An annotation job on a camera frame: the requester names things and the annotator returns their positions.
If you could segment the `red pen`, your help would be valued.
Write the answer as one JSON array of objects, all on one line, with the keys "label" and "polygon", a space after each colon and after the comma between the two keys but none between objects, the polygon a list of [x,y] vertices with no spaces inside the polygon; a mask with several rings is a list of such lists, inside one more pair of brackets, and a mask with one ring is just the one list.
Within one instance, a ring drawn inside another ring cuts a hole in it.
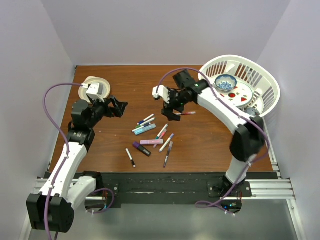
[{"label": "red pen", "polygon": [[187,112],[177,112],[175,113],[176,116],[187,116],[187,115],[195,115],[196,111],[187,111]]}]

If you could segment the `pink highlighter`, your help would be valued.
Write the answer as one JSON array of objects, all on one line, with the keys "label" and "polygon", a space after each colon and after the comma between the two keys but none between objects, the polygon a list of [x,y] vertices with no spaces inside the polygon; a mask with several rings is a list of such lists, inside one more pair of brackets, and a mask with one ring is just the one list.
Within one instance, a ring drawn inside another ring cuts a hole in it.
[{"label": "pink highlighter", "polygon": [[162,145],[164,143],[163,139],[151,139],[151,140],[141,140],[139,142],[141,145]]}]

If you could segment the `purple black highlighter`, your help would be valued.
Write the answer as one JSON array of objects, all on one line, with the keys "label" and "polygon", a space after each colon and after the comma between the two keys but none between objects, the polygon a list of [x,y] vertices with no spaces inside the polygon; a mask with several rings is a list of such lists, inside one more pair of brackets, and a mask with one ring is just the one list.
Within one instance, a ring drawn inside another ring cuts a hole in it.
[{"label": "purple black highlighter", "polygon": [[144,146],[142,146],[140,143],[138,143],[137,141],[134,141],[132,145],[135,149],[137,149],[138,151],[140,151],[141,153],[143,153],[147,157],[151,156],[152,153],[148,149],[146,149]]}]

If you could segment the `black capped white marker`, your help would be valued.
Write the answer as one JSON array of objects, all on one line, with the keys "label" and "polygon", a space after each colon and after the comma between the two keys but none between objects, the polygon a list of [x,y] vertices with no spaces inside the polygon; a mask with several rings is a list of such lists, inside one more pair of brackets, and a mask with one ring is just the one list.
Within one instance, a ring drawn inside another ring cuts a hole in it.
[{"label": "black capped white marker", "polygon": [[129,157],[129,159],[130,159],[130,162],[131,162],[132,167],[133,167],[133,168],[136,168],[136,164],[135,164],[135,162],[134,162],[134,159],[133,159],[133,157],[132,157],[129,149],[126,148],[125,151],[126,151],[128,157]]}]

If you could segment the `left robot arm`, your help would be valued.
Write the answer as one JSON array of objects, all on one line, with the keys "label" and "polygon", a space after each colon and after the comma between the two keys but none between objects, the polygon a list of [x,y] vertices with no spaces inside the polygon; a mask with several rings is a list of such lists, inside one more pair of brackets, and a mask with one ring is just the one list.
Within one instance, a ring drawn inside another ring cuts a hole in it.
[{"label": "left robot arm", "polygon": [[71,122],[61,156],[50,177],[38,193],[31,193],[26,206],[31,227],[35,230],[66,233],[77,208],[88,195],[99,196],[104,190],[101,173],[86,171],[73,183],[76,171],[95,138],[94,127],[104,117],[120,118],[127,107],[115,96],[76,101],[71,108]]}]

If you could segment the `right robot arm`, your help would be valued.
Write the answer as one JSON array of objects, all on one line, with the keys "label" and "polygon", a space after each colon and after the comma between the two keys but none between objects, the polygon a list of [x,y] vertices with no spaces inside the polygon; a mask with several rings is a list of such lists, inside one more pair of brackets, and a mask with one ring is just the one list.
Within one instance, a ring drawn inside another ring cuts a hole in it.
[{"label": "right robot arm", "polygon": [[190,68],[177,68],[173,76],[176,89],[158,83],[152,89],[155,100],[163,100],[162,115],[169,121],[180,121],[174,111],[182,112],[187,103],[194,102],[212,113],[232,133],[229,146],[231,163],[221,182],[214,187],[220,196],[235,196],[245,181],[249,167],[257,161],[257,155],[265,144],[263,120],[250,116],[235,106],[227,104],[206,75],[195,81],[189,74]]}]

